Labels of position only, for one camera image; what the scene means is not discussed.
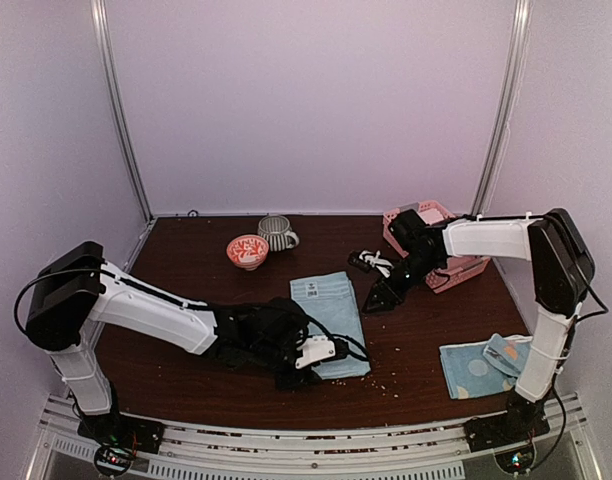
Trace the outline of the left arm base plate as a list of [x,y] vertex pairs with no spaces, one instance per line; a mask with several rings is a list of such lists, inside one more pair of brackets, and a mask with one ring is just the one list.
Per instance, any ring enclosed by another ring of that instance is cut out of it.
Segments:
[[77,433],[100,445],[120,447],[130,452],[159,452],[165,426],[154,420],[146,420],[111,411],[103,415],[78,413]]

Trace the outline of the pink plastic basket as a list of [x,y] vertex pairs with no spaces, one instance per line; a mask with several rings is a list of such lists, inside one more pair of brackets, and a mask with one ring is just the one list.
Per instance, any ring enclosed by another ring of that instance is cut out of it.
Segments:
[[[416,202],[384,212],[382,216],[383,238],[402,258],[406,258],[408,253],[390,232],[389,225],[400,213],[407,210],[416,211],[429,225],[456,217],[455,214],[435,200]],[[435,294],[439,294],[482,274],[489,262],[490,258],[483,256],[450,257],[447,260],[447,267],[433,270],[425,277],[425,282]]]

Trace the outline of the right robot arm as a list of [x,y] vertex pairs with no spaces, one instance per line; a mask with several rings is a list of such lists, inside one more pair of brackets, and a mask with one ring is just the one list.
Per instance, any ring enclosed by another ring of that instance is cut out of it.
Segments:
[[491,432],[516,442],[536,429],[557,371],[569,354],[582,303],[595,294],[595,262],[567,210],[541,215],[462,216],[428,224],[414,210],[398,214],[388,229],[406,256],[388,266],[371,287],[365,313],[393,310],[406,293],[451,258],[523,259],[532,265],[537,322],[527,364],[509,393],[504,414],[468,424],[471,434]]

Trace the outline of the blue patterned towel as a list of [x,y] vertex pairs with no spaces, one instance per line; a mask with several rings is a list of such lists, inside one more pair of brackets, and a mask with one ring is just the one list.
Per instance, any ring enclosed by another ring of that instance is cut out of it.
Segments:
[[495,333],[485,341],[440,346],[449,397],[465,400],[511,390],[525,367],[531,342],[531,336]]

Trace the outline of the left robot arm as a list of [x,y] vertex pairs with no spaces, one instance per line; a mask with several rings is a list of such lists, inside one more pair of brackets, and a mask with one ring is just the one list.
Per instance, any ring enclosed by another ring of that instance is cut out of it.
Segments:
[[49,264],[22,291],[32,298],[25,320],[13,316],[17,328],[48,353],[75,397],[83,425],[109,444],[123,442],[130,424],[83,338],[88,322],[136,331],[229,367],[258,365],[284,389],[317,382],[315,366],[350,353],[347,340],[325,327],[310,333],[314,319],[289,299],[240,305],[193,301],[123,272],[93,241]]

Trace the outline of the light blue towel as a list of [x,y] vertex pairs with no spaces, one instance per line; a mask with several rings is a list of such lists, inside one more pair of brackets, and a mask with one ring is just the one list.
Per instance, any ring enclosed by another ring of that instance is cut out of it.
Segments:
[[[291,280],[290,296],[331,333],[346,335],[365,345],[354,287],[344,271]],[[349,356],[322,363],[313,370],[323,380],[338,380],[365,376],[371,366]]]

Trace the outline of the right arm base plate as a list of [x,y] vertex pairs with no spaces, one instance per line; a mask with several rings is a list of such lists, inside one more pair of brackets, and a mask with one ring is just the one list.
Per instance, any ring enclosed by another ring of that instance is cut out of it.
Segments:
[[508,412],[472,418],[464,423],[463,428],[471,452],[526,442],[550,432],[545,418],[538,417],[525,423]]

